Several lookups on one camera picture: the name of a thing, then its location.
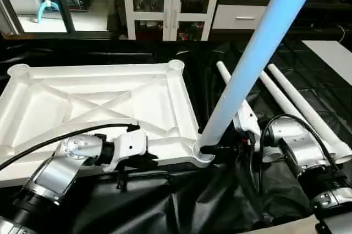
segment white drawer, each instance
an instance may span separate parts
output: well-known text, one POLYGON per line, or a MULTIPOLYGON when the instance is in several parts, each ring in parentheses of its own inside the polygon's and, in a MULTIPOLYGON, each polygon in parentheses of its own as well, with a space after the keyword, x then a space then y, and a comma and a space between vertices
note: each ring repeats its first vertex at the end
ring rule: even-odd
POLYGON ((256 29, 265 6, 219 5, 213 29, 256 29))

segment cabinet handle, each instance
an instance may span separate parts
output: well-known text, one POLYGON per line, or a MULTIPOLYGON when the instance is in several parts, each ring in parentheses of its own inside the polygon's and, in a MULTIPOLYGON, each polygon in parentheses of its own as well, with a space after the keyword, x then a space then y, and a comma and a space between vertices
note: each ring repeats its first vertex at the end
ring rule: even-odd
POLYGON ((236 20, 255 20, 255 17, 237 16, 236 20))
POLYGON ((177 10, 174 10, 174 15, 173 15, 173 27, 177 29, 177 10))
POLYGON ((167 29, 167 27, 168 27, 168 25, 167 25, 167 13, 168 13, 168 11, 167 11, 167 9, 165 9, 164 10, 164 24, 163 24, 163 27, 165 29, 167 29))

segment black plastic sheet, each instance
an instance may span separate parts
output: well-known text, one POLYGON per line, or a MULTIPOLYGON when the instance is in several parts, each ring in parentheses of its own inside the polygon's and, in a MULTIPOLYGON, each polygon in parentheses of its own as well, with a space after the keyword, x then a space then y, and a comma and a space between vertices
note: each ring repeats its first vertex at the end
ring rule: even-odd
MULTIPOLYGON (((0 62, 1 88, 8 81, 6 70, 16 63, 59 66, 180 59, 200 131, 225 87, 216 61, 223 60, 232 71, 246 45, 89 40, 7 44, 11 46, 3 48, 0 62)), ((352 87, 300 42, 281 44, 272 62, 352 145, 352 87)), ((282 113, 260 81, 247 100, 260 122, 282 113)), ((311 215, 309 201, 284 162, 264 166, 262 197, 251 187, 245 162, 234 155, 205 169, 181 164, 133 173, 125 191, 116 188, 117 174, 81 177, 60 207, 58 224, 48 233, 238 233, 311 215)), ((343 168, 350 176, 350 163, 343 168)), ((19 189, 0 189, 0 202, 19 189)))

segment blue illuminated tube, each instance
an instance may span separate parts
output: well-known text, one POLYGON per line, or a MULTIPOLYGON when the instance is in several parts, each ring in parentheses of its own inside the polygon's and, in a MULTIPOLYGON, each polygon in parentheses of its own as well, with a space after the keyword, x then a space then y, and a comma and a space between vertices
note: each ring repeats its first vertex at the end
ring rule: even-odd
MULTIPOLYGON (((196 151, 219 142, 306 0, 270 0, 213 111, 196 151)), ((210 158, 201 154, 201 158, 210 158)))

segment cabinet door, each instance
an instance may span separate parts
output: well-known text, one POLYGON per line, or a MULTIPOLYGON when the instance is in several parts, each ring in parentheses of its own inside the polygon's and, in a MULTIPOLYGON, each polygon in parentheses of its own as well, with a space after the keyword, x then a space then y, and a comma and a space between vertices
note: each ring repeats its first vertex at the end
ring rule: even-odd
POLYGON ((169 40, 171 6, 172 0, 125 0, 129 39, 169 40))
POLYGON ((217 0, 173 0, 171 40, 208 39, 217 0))

